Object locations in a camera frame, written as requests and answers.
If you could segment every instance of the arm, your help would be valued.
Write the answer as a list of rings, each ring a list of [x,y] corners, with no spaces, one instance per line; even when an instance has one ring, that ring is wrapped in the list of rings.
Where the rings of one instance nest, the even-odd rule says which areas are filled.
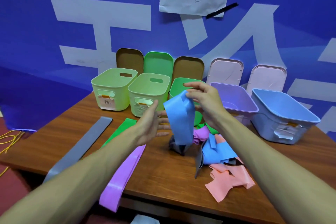
[[[157,101],[136,125],[125,130],[103,148],[69,167],[55,178],[39,186],[16,203],[0,218],[0,223],[77,223],[111,180],[114,172],[131,152],[155,136],[165,136],[169,129],[165,111],[156,113]]]
[[[262,191],[287,223],[322,224],[336,220],[336,191],[285,157],[231,116],[217,90],[202,82],[185,83],[187,97],[242,159]]]

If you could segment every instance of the light green bin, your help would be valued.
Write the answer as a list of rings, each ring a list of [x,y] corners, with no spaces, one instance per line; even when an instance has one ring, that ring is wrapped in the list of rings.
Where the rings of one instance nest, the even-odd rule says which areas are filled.
[[[141,117],[154,100],[159,101],[157,111],[164,110],[168,98],[170,77],[163,74],[143,73],[128,86],[133,115]]]
[[[122,111],[129,105],[127,87],[138,72],[126,68],[110,68],[91,80],[97,104],[101,109]]]
[[[175,80],[173,81],[173,84],[171,86],[170,92],[169,92],[170,98],[173,98],[173,97],[177,96],[183,90],[190,89],[190,87],[184,87],[183,86],[183,83],[185,83],[185,82],[202,82],[202,81],[196,80],[196,79],[190,79],[190,78],[183,78],[183,77],[175,78]],[[194,126],[197,126],[198,124],[200,124],[200,122],[202,120],[202,117],[203,117],[202,114],[200,112],[196,111]]]

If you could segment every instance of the gray resistance band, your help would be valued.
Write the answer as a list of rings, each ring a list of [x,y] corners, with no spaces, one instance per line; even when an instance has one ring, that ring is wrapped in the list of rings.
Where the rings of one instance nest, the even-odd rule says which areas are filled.
[[[98,137],[104,132],[113,119],[100,117],[100,119],[89,129],[88,132],[71,148],[48,172],[43,183],[49,181],[55,175],[77,163],[87,150],[94,144]]]

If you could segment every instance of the person's right hand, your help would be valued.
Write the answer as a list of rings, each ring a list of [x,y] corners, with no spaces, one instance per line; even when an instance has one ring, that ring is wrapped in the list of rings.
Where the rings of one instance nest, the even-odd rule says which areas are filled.
[[[203,115],[205,122],[210,127],[218,130],[220,117],[230,114],[223,107],[216,88],[204,82],[186,82],[183,86],[193,88],[187,90],[186,97],[200,104],[195,105],[196,111]]]

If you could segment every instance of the table top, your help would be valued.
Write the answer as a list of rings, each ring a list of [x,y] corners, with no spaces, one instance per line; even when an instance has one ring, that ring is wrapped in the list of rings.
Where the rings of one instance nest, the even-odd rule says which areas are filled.
[[[125,118],[138,119],[130,107],[121,112],[100,110],[92,93],[29,138],[20,140],[7,154],[0,155],[0,162],[45,175],[100,116],[112,117],[113,121],[85,156],[98,150]],[[168,150],[169,138],[155,138],[146,146],[124,194],[253,223],[284,223],[258,185],[248,190],[235,187],[217,203],[204,186],[212,181],[211,169],[203,167],[194,179],[199,146],[193,145],[182,157]],[[317,127],[296,145],[267,143],[336,189],[336,144]]]

